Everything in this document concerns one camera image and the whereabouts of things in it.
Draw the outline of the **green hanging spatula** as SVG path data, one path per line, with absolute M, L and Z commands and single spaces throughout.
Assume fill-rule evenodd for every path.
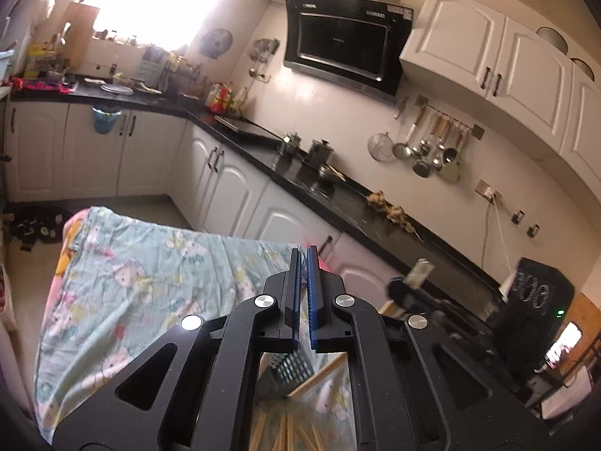
M 465 144 L 468 142 L 468 137 L 470 134 L 468 132 L 461 132 L 459 135 L 458 143 L 454 148 L 448 148 L 443 153 L 443 166 L 439 172 L 439 176 L 449 182 L 449 183 L 457 183 L 459 181 L 459 177 L 461 177 L 461 171 L 459 171 L 459 163 L 461 163 L 461 153 L 465 147 Z

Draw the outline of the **blue hanging trash bin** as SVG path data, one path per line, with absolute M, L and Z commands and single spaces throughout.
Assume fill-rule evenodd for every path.
M 115 123 L 122 115 L 122 111 L 119 109 L 105 110 L 100 107 L 93 107 L 92 111 L 95 132 L 99 135 L 107 135 L 112 132 Z

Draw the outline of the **wooden chopstick right in basket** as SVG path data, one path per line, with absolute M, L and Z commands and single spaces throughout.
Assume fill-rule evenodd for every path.
M 328 362 L 327 365 L 323 366 L 322 369 L 319 369 L 315 375 L 309 377 L 305 382 L 301 383 L 298 387 L 292 390 L 287 397 L 288 398 L 296 398 L 301 397 L 302 395 L 309 392 L 310 389 L 321 383 L 325 380 L 331 372 L 336 371 L 346 362 L 346 354 L 339 353 L 335 359 L 332 359 L 331 362 Z

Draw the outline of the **red bottle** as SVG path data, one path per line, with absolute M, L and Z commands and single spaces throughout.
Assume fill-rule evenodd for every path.
M 219 83 L 216 86 L 213 101 L 210 105 L 210 110 L 215 114 L 225 114 L 231 102 L 231 86 Z

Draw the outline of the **glass teapot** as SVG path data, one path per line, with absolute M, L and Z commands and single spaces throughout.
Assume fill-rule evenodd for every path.
M 282 156 L 293 157 L 301 145 L 302 139 L 296 132 L 288 132 L 282 139 L 278 153 Z

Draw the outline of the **metal bowl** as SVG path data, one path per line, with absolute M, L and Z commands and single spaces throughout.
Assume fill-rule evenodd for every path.
M 329 164 L 322 164 L 318 168 L 319 178 L 331 184 L 345 182 L 345 176 Z

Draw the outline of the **hanging metal ladle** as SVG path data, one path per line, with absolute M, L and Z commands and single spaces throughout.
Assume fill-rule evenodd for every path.
M 409 143 L 412 141 L 415 131 L 417 130 L 418 126 L 420 125 L 425 112 L 426 112 L 426 106 L 421 107 L 417 117 L 415 118 L 414 122 L 412 123 L 411 127 L 409 128 L 408 134 L 406 135 L 405 139 L 402 142 L 397 142 L 396 144 L 393 145 L 392 152 L 393 152 L 393 156 L 395 159 L 406 160 L 410 156 L 412 156 L 412 149 L 409 146 Z

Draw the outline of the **ginger root pile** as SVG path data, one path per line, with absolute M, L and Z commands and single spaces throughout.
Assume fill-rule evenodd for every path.
M 383 191 L 372 192 L 366 196 L 366 201 L 371 210 L 382 214 L 387 221 L 400 227 L 408 234 L 417 235 L 415 227 L 405 216 L 405 210 L 401 206 L 390 204 Z

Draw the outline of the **white lower cabinets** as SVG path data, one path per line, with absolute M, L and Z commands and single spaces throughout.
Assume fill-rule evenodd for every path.
M 125 110 L 112 125 L 92 105 L 8 106 L 11 201 L 167 195 L 193 229 L 315 244 L 349 293 L 382 306 L 395 271 L 199 125 Z

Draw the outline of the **black countertop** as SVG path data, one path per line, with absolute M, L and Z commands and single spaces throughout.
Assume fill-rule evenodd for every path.
M 69 94 L 24 88 L 12 91 L 11 98 L 16 102 L 98 104 L 186 118 L 393 269 L 405 274 L 420 257 L 432 262 L 435 270 L 424 289 L 433 296 L 448 298 L 483 319 L 490 316 L 495 307 L 501 307 L 499 284 L 426 227 L 412 220 L 415 233 L 406 233 L 368 208 L 369 191 L 352 178 L 346 177 L 345 181 L 328 186 L 315 170 L 302 164 L 302 153 L 286 159 L 276 153 L 276 142 L 234 132 L 200 106 L 184 107 L 144 94 L 118 96 L 85 86 Z

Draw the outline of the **dark green utensil basket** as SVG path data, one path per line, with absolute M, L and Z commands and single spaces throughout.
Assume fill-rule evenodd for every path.
M 256 397 L 259 401 L 286 398 L 313 374 L 313 365 L 302 349 L 272 354 L 267 369 L 258 379 Z

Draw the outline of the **white upper cabinets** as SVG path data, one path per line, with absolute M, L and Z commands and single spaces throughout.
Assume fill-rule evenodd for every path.
M 474 0 L 425 0 L 400 60 L 484 99 L 599 181 L 600 86 L 534 30 Z

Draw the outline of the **black range hood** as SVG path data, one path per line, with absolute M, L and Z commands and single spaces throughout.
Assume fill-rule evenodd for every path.
M 372 0 L 285 0 L 283 64 L 392 103 L 414 10 Z

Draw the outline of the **hello kitty tablecloth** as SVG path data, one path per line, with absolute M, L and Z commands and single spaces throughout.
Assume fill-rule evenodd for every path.
M 188 315 L 213 320 L 285 271 L 294 246 L 84 209 L 63 228 L 33 374 L 41 436 Z

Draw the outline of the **white cabinets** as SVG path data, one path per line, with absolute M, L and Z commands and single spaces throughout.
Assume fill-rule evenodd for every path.
M 474 0 L 425 0 L 400 60 L 484 99 L 599 181 L 600 86 L 534 30 Z
M 193 229 L 315 244 L 349 293 L 382 306 L 395 271 L 199 125 L 125 110 L 112 125 L 92 105 L 8 106 L 11 201 L 167 195 Z

